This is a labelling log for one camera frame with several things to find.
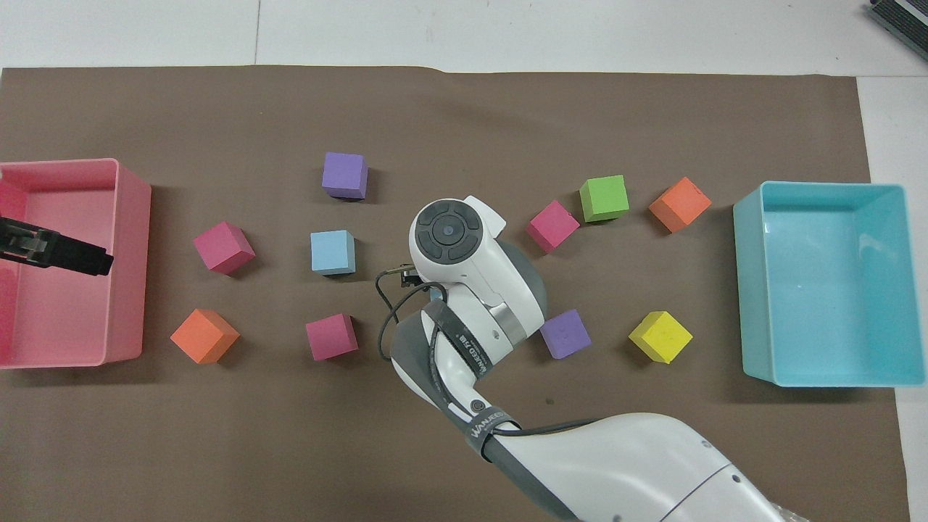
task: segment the foam cube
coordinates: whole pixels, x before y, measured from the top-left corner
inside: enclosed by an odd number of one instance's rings
[[[195,309],[171,340],[197,364],[216,362],[238,340],[238,332],[216,312]]]
[[[651,360],[670,364],[693,336],[668,312],[658,311],[648,314],[628,338]]]
[[[648,208],[673,233],[687,227],[711,204],[699,187],[684,177]]]
[[[615,219],[628,212],[624,176],[594,177],[580,188],[583,218],[587,223]]]
[[[223,221],[193,240],[206,268],[230,275],[254,259],[254,250],[241,228]]]
[[[324,276],[354,273],[354,236],[348,230],[309,235],[313,271]]]
[[[324,360],[357,350],[351,316],[338,314],[306,325],[313,359]]]
[[[568,310],[541,325],[541,336],[554,359],[565,357],[593,344],[576,310]]]
[[[322,189],[333,198],[363,200],[367,197],[367,162],[360,154],[326,152]]]
[[[550,254],[580,228],[580,224],[559,202],[551,202],[528,223],[525,229],[538,246]]]

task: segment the yellow cube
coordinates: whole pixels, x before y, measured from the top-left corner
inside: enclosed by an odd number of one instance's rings
[[[655,362],[670,364],[693,336],[668,312],[652,312],[628,336]]]

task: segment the light blue bin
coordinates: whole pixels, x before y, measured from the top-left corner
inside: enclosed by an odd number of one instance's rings
[[[745,373],[780,386],[924,384],[902,187],[768,181],[734,219]]]

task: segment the white table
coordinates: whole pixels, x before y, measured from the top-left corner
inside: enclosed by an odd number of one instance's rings
[[[0,68],[419,65],[448,72],[857,76],[870,175],[909,193],[928,325],[928,62],[863,0],[0,0]],[[896,404],[928,522],[928,388]]]

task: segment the purple cube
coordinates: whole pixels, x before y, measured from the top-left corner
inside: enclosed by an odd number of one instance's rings
[[[367,163],[361,154],[326,152],[322,189],[333,198],[363,200],[367,196]]]
[[[541,325],[541,336],[554,359],[564,359],[593,344],[576,310],[568,310]]]

